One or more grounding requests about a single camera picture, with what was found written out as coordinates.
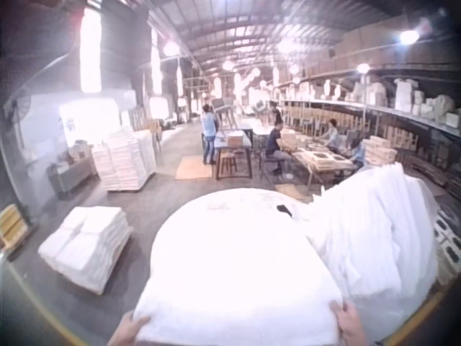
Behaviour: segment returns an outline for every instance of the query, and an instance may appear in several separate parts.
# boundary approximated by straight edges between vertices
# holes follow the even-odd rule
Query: dark shirt
[[[269,138],[267,139],[266,145],[266,155],[272,155],[276,150],[280,150],[279,145],[277,144],[277,139],[280,138],[280,131],[276,128],[271,131]]]
[[[282,115],[280,114],[280,111],[276,108],[273,112],[275,114],[275,121],[276,122],[281,122],[282,121]]]

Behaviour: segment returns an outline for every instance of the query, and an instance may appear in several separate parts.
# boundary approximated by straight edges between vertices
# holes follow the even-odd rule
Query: worker
[[[267,139],[266,145],[266,157],[274,157],[276,159],[280,159],[283,161],[291,160],[291,156],[287,153],[284,153],[280,150],[279,144],[277,143],[277,139],[282,137],[280,131],[283,129],[283,121],[281,119],[276,120],[274,124],[274,128],[272,129],[271,133],[269,134],[269,138]],[[275,175],[281,175],[282,173],[282,163],[278,162],[278,167],[273,171]]]
[[[344,302],[343,306],[341,306],[337,302],[331,302],[330,309],[335,314],[340,338],[346,346],[369,345],[359,313],[353,304]],[[135,321],[133,320],[133,311],[126,313],[123,315],[122,321],[110,338],[107,346],[134,345],[141,327],[146,325],[150,320],[149,316],[144,316]]]
[[[339,137],[338,129],[336,128],[336,119],[330,119],[328,122],[328,131],[324,133],[321,138],[327,138],[326,147],[335,154],[339,154],[339,147],[341,145],[341,137]]]
[[[203,106],[202,133],[205,141],[205,151],[203,153],[203,164],[207,164],[208,154],[210,155],[210,164],[215,164],[215,139],[216,139],[216,117],[209,105]]]
[[[357,171],[365,165],[365,147],[361,138],[354,138],[351,143],[352,156],[350,160],[357,167]]]
[[[272,114],[275,116],[275,121],[282,121],[282,115],[280,111],[277,109],[277,103],[275,101],[270,101],[269,105],[271,107]]]

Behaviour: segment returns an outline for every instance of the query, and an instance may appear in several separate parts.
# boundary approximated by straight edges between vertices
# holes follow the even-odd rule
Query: hand
[[[134,310],[123,315],[122,321],[120,321],[120,324],[107,343],[107,346],[127,346],[132,345],[135,342],[135,338],[136,335],[138,335],[139,330],[151,320],[151,317],[144,316],[139,320],[134,321],[133,312]]]
[[[339,333],[347,346],[367,346],[367,336],[363,330],[360,316],[354,305],[344,302],[341,306],[337,302],[330,303],[338,322]]]

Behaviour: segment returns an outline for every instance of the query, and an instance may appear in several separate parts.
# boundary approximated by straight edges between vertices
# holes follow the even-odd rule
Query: blue shirt
[[[339,132],[336,128],[331,128],[328,130],[328,142],[326,146],[339,149],[341,145],[341,137],[339,137]]]
[[[362,143],[352,150],[351,161],[358,161],[365,164],[365,146]]]
[[[213,113],[205,113],[200,118],[202,121],[202,130],[205,137],[216,136],[215,115]]]

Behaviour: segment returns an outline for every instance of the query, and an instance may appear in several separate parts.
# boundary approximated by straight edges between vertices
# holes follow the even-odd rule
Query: metal roof
[[[411,11],[419,0],[145,0],[205,75],[226,60],[237,69],[306,59],[345,32]],[[298,43],[282,55],[284,39]]]

